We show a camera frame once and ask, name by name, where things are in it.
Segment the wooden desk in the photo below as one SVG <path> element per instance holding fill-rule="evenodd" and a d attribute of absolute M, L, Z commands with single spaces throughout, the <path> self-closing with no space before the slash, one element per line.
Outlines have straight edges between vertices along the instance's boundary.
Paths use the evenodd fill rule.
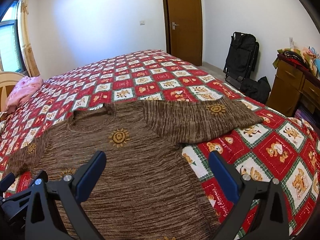
<path fill-rule="evenodd" d="M 280 60 L 267 106 L 292 117 L 301 102 L 312 114 L 320 110 L 320 89 L 302 71 Z"/>

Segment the sweater sleeve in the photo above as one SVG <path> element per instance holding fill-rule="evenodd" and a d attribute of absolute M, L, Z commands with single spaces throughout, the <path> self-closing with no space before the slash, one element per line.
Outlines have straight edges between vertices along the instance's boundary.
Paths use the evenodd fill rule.
<path fill-rule="evenodd" d="M 143 105 L 147 125 L 172 143 L 206 142 L 235 128 L 263 121 L 243 103 L 229 98 L 201 102 L 144 101 Z"/>
<path fill-rule="evenodd" d="M 33 138 L 27 146 L 12 153 L 8 159 L 5 174 L 12 172 L 15 176 L 18 176 L 26 171 L 32 171 L 47 150 L 49 137 L 50 129 L 44 131 L 39 137 Z"/>

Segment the brown sweater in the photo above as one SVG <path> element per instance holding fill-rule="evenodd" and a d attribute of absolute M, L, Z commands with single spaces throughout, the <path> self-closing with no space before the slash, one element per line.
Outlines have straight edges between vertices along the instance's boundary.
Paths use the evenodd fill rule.
<path fill-rule="evenodd" d="M 45 170 L 50 180 L 61 179 L 102 150 L 106 168 L 82 207 L 105 239 L 211 239 L 218 218 L 181 156 L 181 143 L 209 141 L 261 121 L 228 98 L 107 104 L 74 112 L 13 153 L 6 173 Z"/>

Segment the floor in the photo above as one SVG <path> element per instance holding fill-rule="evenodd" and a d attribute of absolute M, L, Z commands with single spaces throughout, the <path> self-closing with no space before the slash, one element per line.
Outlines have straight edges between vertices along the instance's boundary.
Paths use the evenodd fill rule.
<path fill-rule="evenodd" d="M 226 74 L 223 72 L 223 70 L 214 65 L 210 65 L 206 62 L 203 62 L 203 66 L 200 66 L 198 68 L 208 72 L 210 75 L 214 76 L 215 78 L 221 81 L 225 81 L 226 79 Z"/>

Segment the white wall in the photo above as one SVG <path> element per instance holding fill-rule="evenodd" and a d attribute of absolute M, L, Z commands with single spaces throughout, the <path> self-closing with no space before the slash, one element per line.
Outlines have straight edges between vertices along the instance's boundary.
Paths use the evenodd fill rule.
<path fill-rule="evenodd" d="M 28 20 L 37 26 L 30 39 L 44 79 L 137 50 L 166 50 L 162 0 L 37 1 L 38 24 L 31 0 Z"/>
<path fill-rule="evenodd" d="M 273 84 L 272 66 L 277 49 L 289 47 L 293 37 L 299 48 L 320 50 L 320 34 L 299 0 L 202 0 L 205 14 L 203 60 L 223 69 L 231 36 L 251 33 L 260 43 L 260 60 L 251 78 L 267 76 Z"/>

